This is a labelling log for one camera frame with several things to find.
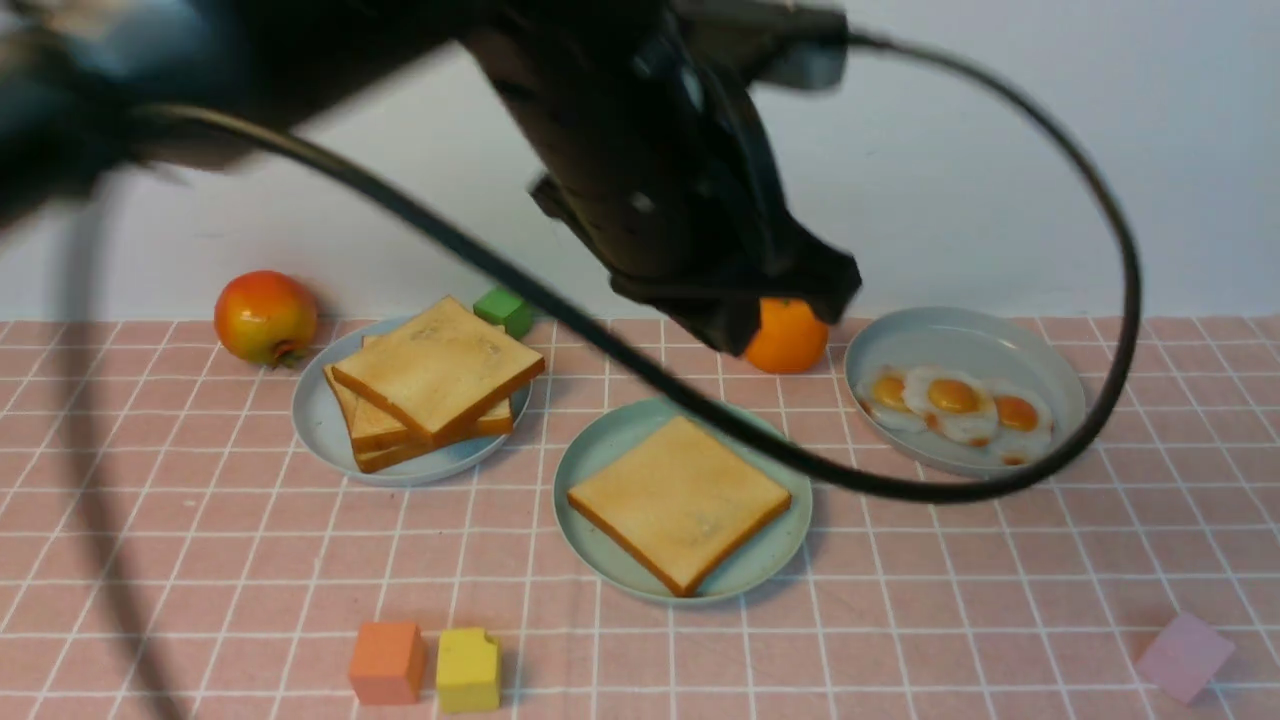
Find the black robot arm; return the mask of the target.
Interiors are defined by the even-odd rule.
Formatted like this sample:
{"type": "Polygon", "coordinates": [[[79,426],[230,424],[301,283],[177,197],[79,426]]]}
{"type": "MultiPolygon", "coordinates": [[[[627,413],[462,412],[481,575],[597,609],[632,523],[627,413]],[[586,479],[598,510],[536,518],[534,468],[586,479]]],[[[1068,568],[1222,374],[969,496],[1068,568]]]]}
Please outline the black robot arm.
{"type": "Polygon", "coordinates": [[[611,288],[740,355],[764,297],[837,322],[850,252],[790,211],[749,88],[786,40],[823,55],[842,12],[759,1],[61,1],[3,32],[3,224],[100,160],[205,170],[228,141],[145,128],[180,104],[293,128],[460,44],[540,158],[530,193],[611,288]]]}

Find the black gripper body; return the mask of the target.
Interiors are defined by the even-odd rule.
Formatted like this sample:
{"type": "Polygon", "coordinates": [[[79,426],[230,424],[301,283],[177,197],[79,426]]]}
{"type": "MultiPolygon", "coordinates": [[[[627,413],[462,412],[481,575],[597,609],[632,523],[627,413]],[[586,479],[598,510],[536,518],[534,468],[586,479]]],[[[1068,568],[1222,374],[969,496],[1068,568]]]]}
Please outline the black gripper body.
{"type": "Polygon", "coordinates": [[[499,1],[461,38],[545,167],[530,193],[611,288],[741,355],[763,299],[837,322],[854,256],[790,211],[755,81],[828,88],[844,12],[763,1],[499,1]]]}

